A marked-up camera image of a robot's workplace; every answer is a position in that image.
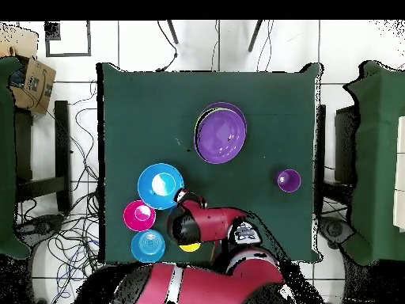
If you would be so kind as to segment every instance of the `purple cup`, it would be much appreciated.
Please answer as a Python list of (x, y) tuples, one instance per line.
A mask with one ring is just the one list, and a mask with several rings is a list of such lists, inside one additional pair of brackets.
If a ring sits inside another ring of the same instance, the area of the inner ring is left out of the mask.
[(195, 150), (206, 162), (225, 163), (239, 153), (246, 138), (246, 119), (231, 104), (205, 108), (195, 127)]
[(286, 169), (277, 174), (277, 184), (284, 192), (295, 192), (301, 186), (301, 176), (294, 169)]

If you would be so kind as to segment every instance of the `green tablecloth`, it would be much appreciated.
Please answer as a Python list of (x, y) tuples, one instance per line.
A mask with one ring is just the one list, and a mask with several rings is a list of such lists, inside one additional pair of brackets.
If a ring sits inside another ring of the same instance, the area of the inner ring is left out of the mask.
[(347, 86), (360, 111), (356, 132), (356, 173), (351, 223), (357, 234), (343, 244), (361, 265), (405, 260), (405, 234), (393, 225), (398, 121), (405, 116), (405, 73), (376, 62), (361, 65)]
[(14, 100), (9, 76), (22, 65), (15, 57), (0, 59), (0, 253), (17, 259), (29, 257), (31, 250), (17, 240), (16, 146), (14, 141)]
[[(141, 172), (158, 162), (174, 165), (186, 187), (204, 196), (209, 206), (256, 213), (293, 260), (316, 258), (311, 239), (318, 64), (296, 74), (130, 73), (109, 64), (103, 64), (102, 69), (107, 263), (134, 260), (134, 232), (123, 223), (123, 210), (139, 199)], [(193, 144), (200, 112), (216, 101), (235, 104), (248, 121), (241, 152), (221, 165), (205, 163)], [(302, 177), (301, 188), (292, 194), (280, 191), (275, 183), (275, 174), (287, 168), (296, 169)], [(153, 226), (166, 241), (161, 260), (210, 263), (211, 243), (186, 253), (169, 240), (167, 213), (159, 211)], [(267, 239), (263, 246), (272, 250)]]

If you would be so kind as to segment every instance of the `black cable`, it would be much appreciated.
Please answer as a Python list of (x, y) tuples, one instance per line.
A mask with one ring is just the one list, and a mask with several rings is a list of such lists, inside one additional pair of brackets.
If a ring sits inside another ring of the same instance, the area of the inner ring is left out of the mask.
[[(75, 103), (69, 104), (69, 105), (76, 105), (80, 102), (87, 101), (87, 100), (90, 100), (91, 98), (93, 98), (94, 95), (96, 94), (96, 90), (94, 92), (92, 92), (92, 90), (91, 90), (92, 84), (93, 84), (93, 82), (90, 84), (90, 93), (91, 93), (90, 98), (76, 101)], [(23, 89), (23, 91), (27, 94), (28, 97), (30, 97), (32, 99), (32, 103), (33, 103), (32, 106), (33, 106), (35, 104), (36, 98), (34, 96), (32, 96), (30, 94), (30, 92), (26, 91), (25, 89)], [(52, 119), (54, 119), (54, 121), (58, 123), (57, 119), (52, 114), (50, 114), (50, 112), (41, 103), (39, 103), (39, 104), (44, 108), (44, 110), (47, 111), (47, 114), (49, 114), (52, 117)], [(59, 123), (59, 126), (62, 127), (62, 129), (68, 134), (70, 139), (74, 142), (76, 147), (79, 149), (79, 152), (80, 152), (81, 156), (83, 157), (83, 163), (85, 165), (85, 168), (83, 169), (83, 171), (78, 179), (76, 188), (74, 188), (74, 190), (76, 190), (78, 188), (79, 182), (81, 181), (81, 178), (83, 177), (84, 172), (87, 172), (89, 176), (95, 178), (98, 181), (98, 176), (93, 172), (93, 169), (87, 165), (88, 156), (94, 147), (94, 137), (86, 129), (84, 129), (83, 126), (80, 125), (78, 122), (79, 114), (81, 112), (83, 112), (85, 110), (89, 110), (89, 109), (96, 109), (96, 108), (84, 108), (84, 109), (80, 110), (79, 112), (77, 112), (76, 116), (75, 116), (76, 124), (83, 131), (85, 131), (87, 134), (89, 134), (92, 139), (92, 146), (90, 147), (89, 152), (87, 154), (85, 154), (85, 151), (83, 150), (81, 145), (70, 136), (70, 134), (67, 132), (67, 130), (64, 128), (64, 126)], [(97, 255), (94, 253), (93, 247), (91, 246), (91, 245), (98, 246), (98, 237), (94, 236), (93, 234), (91, 234), (89, 232), (89, 228), (91, 227), (92, 224), (94, 224), (94, 223), (98, 224), (98, 206), (97, 206), (97, 202), (96, 202), (96, 200), (97, 200), (96, 192), (89, 192), (87, 195), (84, 195), (84, 196), (80, 197), (79, 199), (77, 199), (76, 202), (72, 205), (69, 212), (65, 215), (65, 219), (67, 219), (68, 217), (71, 216), (71, 212), (73, 211), (73, 209), (84, 199), (86, 199), (85, 216), (81, 216), (80, 218), (76, 218), (73, 220), (67, 220), (67, 221), (64, 220), (63, 221), (64, 226), (71, 222), (75, 222), (75, 224), (73, 224), (72, 227), (69, 228), (68, 230), (60, 230), (59, 232), (56, 233), (56, 235), (54, 237), (49, 239), (47, 242), (47, 248), (48, 248), (50, 254), (55, 259), (57, 259), (61, 262), (61, 265), (59, 266), (57, 276), (56, 276), (58, 293), (52, 300), (51, 304), (56, 304), (58, 299), (61, 297), (64, 298), (64, 297), (66, 297), (66, 295), (70, 296), (70, 294), (68, 292), (66, 292), (66, 289), (69, 286), (69, 284), (71, 284), (71, 281), (78, 280), (78, 279), (74, 278), (74, 275), (76, 274), (76, 272), (81, 272), (82, 277), (87, 278), (89, 275), (91, 275), (91, 273), (95, 272), (98, 268)], [(33, 208), (35, 208), (35, 206), (37, 205), (36, 200), (33, 199), (33, 201), (35, 202), (34, 206), (29, 208), (24, 214), (21, 214), (21, 217), (25, 220), (27, 220), (28, 217), (32, 218), (32, 216), (28, 215), (28, 213)], [(78, 227), (78, 224), (81, 221), (82, 221), (82, 226)], [(72, 234), (72, 233), (76, 234), (77, 237), (68, 237), (67, 236), (67, 234)], [(57, 249), (59, 249), (60, 251), (62, 251), (62, 254), (67, 259), (67, 261), (62, 260), (61, 258), (57, 257), (52, 252), (51, 247), (50, 247), (50, 243), (52, 240), (55, 241), (55, 247)], [(75, 241), (75, 242), (77, 242), (77, 244), (74, 246), (71, 246), (69, 248), (66, 248), (63, 245), (63, 240)], [(66, 251), (70, 251), (71, 249), (76, 249), (76, 252), (73, 256), (68, 256), (66, 254)], [(63, 266), (66, 267), (66, 273), (64, 275), (60, 275), (59, 273), (61, 272)], [(90, 273), (88, 273), (88, 270), (86, 269), (88, 266), (90, 266), (90, 268), (91, 268)]]
[(218, 24), (218, 20), (215, 20), (215, 30), (217, 31), (218, 40), (217, 40), (217, 43), (214, 45), (214, 50), (212, 51), (212, 57), (211, 57), (211, 71), (212, 71), (212, 68), (214, 67), (215, 48), (217, 47), (217, 45), (218, 45), (218, 43), (219, 43), (219, 31), (218, 31), (218, 28), (217, 28), (217, 24)]
[(272, 23), (271, 23), (271, 29), (270, 29), (270, 20), (267, 22), (267, 38), (266, 38), (266, 40), (264, 41), (264, 45), (263, 45), (263, 47), (262, 47), (262, 51), (260, 52), (260, 56), (259, 56), (259, 59), (258, 59), (258, 61), (257, 61), (256, 72), (259, 72), (260, 59), (262, 58), (263, 50), (264, 50), (264, 47), (266, 47), (266, 43), (267, 43), (268, 40), (269, 40), (269, 45), (270, 45), (270, 57), (269, 57), (269, 61), (267, 62), (267, 66), (266, 66), (266, 70), (265, 70), (265, 71), (267, 71), (267, 68), (268, 68), (268, 66), (269, 66), (270, 59), (271, 59), (271, 40), (270, 40), (270, 34), (271, 34), (271, 30), (273, 30), (273, 24), (274, 24), (274, 20), (273, 20)]
[(159, 21), (157, 21), (157, 25), (159, 26), (159, 29), (161, 30), (162, 34), (165, 36), (166, 40), (168, 41), (168, 43), (172, 46), (172, 48), (174, 49), (174, 56), (172, 61), (170, 62), (169, 65), (162, 67), (161, 69), (156, 69), (156, 72), (160, 72), (160, 71), (166, 71), (168, 69), (168, 67), (170, 67), (172, 65), (172, 63), (174, 62), (174, 60), (177, 57), (177, 49), (176, 47), (172, 44), (172, 42), (170, 42), (170, 40), (168, 39), (168, 37), (166, 36), (165, 32), (163, 31), (163, 29), (161, 28), (161, 24), (159, 23)]
[(331, 168), (331, 167), (328, 167), (328, 166), (325, 166), (325, 165), (324, 165), (324, 168), (325, 168), (325, 169), (329, 169), (329, 170), (336, 170), (336, 168)]
[(271, 38), (270, 38), (270, 34), (271, 34), (271, 31), (273, 30), (273, 24), (274, 24), (274, 20), (271, 22), (271, 28), (270, 28), (270, 30), (269, 30), (269, 24), (267, 23), (267, 37), (269, 38), (270, 56), (269, 56), (269, 60), (268, 60), (268, 62), (267, 62), (266, 70), (265, 70), (265, 71), (267, 71), (267, 68), (269, 67), (270, 60), (271, 60)]
[(324, 202), (327, 203), (327, 204), (333, 209), (333, 211), (322, 212), (322, 213), (321, 213), (322, 215), (326, 215), (326, 214), (330, 214), (330, 213), (337, 213), (338, 215), (340, 215), (340, 217), (343, 218), (343, 220), (346, 221), (345, 216), (342, 215), (342, 214), (340, 213), (340, 211), (347, 210), (347, 207), (342, 207), (342, 208), (340, 208), (340, 209), (336, 209), (336, 208), (332, 205), (332, 203), (328, 202), (327, 200), (324, 200)]
[[(35, 104), (36, 98), (35, 98), (34, 96), (32, 96), (31, 93), (28, 92), (27, 90), (25, 90), (25, 89), (22, 89), (22, 90), (23, 90), (23, 92), (25, 92), (25, 93), (32, 99), (33, 103)], [(88, 98), (88, 99), (91, 99), (91, 98), (94, 96), (94, 94), (96, 94), (96, 91), (95, 91), (94, 93), (91, 92), (91, 84), (90, 84), (90, 93), (92, 94), (92, 96), (91, 96), (90, 98)], [(84, 109), (82, 109), (81, 111), (77, 112), (77, 113), (76, 113), (76, 116), (75, 116), (75, 122), (76, 122), (76, 124), (77, 124), (81, 129), (83, 129), (84, 131), (86, 131), (86, 132), (91, 136), (91, 138), (92, 138), (92, 146), (90, 147), (90, 150), (89, 150), (88, 154), (85, 155), (85, 151), (83, 150), (83, 148), (81, 147), (81, 145), (80, 145), (73, 137), (70, 136), (69, 132), (65, 129), (65, 127), (64, 127), (63, 125), (61, 125), (61, 123), (60, 123), (52, 114), (50, 114), (50, 112), (49, 112), (41, 103), (39, 103), (39, 104), (43, 107), (43, 109), (44, 109), (45, 111), (47, 111), (47, 114), (49, 114), (49, 115), (51, 116), (51, 118), (52, 118), (55, 122), (57, 122), (57, 123), (59, 124), (59, 126), (68, 134), (68, 136), (70, 137), (70, 139), (73, 141), (73, 143), (74, 143), (74, 144), (76, 145), (76, 147), (79, 149), (79, 152), (80, 152), (81, 156), (83, 157), (83, 164), (84, 164), (85, 168), (84, 168), (83, 171), (81, 172), (81, 175), (80, 175), (80, 177), (78, 178), (78, 181), (77, 181), (77, 183), (76, 183), (76, 187), (75, 187), (72, 191), (75, 191), (75, 190), (78, 188), (78, 185), (79, 185), (79, 183), (80, 183), (80, 181), (81, 181), (81, 179), (82, 179), (82, 177), (83, 177), (83, 175), (84, 175), (85, 172), (87, 172), (92, 178), (94, 178), (96, 181), (98, 181), (98, 177), (97, 177), (97, 175), (93, 172), (93, 169), (92, 169), (89, 165), (87, 165), (87, 157), (89, 156), (89, 154), (90, 154), (90, 152), (91, 152), (91, 150), (93, 149), (93, 146), (94, 146), (94, 137), (93, 137), (90, 133), (88, 133), (87, 130), (85, 130), (85, 129), (79, 124), (78, 119), (77, 119), (77, 116), (78, 116), (78, 114), (79, 114), (80, 112), (83, 112), (83, 111), (85, 111), (85, 110), (90, 110), (90, 109), (96, 109), (96, 108), (84, 108)]]

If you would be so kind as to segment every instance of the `yellow object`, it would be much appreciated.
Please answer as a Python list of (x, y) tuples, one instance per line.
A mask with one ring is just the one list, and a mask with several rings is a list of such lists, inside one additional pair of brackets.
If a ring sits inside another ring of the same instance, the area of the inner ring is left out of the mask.
[(184, 252), (195, 252), (197, 249), (199, 249), (199, 246), (201, 244), (199, 242), (196, 242), (195, 244), (191, 245), (182, 245), (179, 246)]

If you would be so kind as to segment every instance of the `pink cup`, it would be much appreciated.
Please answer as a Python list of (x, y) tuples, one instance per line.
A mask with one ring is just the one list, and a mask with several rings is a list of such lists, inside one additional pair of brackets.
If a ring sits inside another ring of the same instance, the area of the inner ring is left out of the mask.
[(144, 231), (153, 226), (156, 220), (156, 212), (141, 200), (129, 203), (123, 212), (123, 221), (130, 230)]

